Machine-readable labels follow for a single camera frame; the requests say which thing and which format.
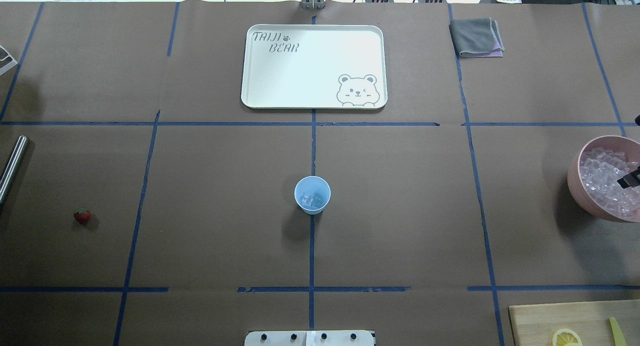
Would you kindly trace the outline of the cream bear tray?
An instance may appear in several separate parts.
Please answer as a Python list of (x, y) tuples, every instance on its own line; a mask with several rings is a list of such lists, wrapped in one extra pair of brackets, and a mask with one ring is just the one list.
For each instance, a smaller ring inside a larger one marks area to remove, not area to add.
[(247, 30), (240, 98), (250, 109), (375, 111), (388, 97), (384, 34), (375, 25)]

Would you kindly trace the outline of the grey folded cloth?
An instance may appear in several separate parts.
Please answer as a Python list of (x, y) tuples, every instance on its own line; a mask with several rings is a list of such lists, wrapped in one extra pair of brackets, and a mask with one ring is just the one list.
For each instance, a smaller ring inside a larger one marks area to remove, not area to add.
[(499, 24), (494, 18), (453, 19), (449, 29), (460, 58), (502, 58), (505, 54)]

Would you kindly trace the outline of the red strawberry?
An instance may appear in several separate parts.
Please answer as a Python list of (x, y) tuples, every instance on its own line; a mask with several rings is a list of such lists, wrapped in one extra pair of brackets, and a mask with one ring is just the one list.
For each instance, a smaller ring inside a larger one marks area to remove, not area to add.
[(82, 226), (86, 226), (92, 218), (92, 212), (87, 208), (80, 208), (74, 211), (73, 218)]

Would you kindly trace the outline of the steel muddler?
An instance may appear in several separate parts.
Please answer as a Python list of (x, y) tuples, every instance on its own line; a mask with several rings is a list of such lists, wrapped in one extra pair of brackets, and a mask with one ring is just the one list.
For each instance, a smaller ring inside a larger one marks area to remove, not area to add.
[(28, 148), (30, 139), (25, 135), (20, 135), (12, 148), (11, 154), (7, 159), (7, 163), (1, 174), (0, 181), (0, 209), (3, 209), (7, 196), (9, 195), (10, 187), (13, 184), (16, 173), (19, 166), (25, 156), (25, 152)]

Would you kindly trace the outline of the lemon slices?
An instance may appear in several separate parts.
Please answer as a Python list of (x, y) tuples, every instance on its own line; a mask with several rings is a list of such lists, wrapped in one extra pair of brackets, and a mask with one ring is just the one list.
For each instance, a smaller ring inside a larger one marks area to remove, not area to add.
[(570, 328), (559, 328), (551, 335), (551, 346), (583, 346), (583, 341)]

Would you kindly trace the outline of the light blue plastic cup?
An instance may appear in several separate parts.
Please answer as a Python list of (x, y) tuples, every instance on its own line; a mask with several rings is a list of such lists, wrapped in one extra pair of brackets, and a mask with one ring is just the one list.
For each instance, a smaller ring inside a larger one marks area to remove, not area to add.
[(315, 216), (327, 207), (332, 192), (329, 183), (318, 176), (306, 176), (294, 187), (294, 200), (304, 213)]

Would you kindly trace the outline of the yellow plastic knife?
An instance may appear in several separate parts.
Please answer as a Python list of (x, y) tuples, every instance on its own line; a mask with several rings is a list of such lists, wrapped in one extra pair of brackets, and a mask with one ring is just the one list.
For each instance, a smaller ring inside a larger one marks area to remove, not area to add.
[(624, 333), (615, 317), (610, 317), (608, 319), (610, 324), (611, 335), (614, 341), (615, 346), (626, 346), (627, 341), (626, 337), (624, 337)]

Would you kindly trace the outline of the pink bowl of ice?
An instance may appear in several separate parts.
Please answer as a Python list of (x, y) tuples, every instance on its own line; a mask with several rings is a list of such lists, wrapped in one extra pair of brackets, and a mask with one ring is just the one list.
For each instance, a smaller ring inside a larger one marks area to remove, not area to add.
[(618, 223), (639, 222), (639, 187), (617, 180), (639, 170), (639, 142), (604, 135), (588, 141), (567, 169), (567, 187), (574, 201), (591, 216)]

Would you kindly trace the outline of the wooden cutting board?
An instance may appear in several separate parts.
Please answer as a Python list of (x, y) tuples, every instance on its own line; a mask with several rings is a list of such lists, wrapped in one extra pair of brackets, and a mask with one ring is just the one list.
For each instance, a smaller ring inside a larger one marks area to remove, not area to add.
[(617, 321), (627, 346), (640, 340), (638, 299), (512, 305), (509, 316), (517, 346), (552, 346), (556, 334), (570, 333), (578, 335), (583, 346), (614, 346), (610, 318)]

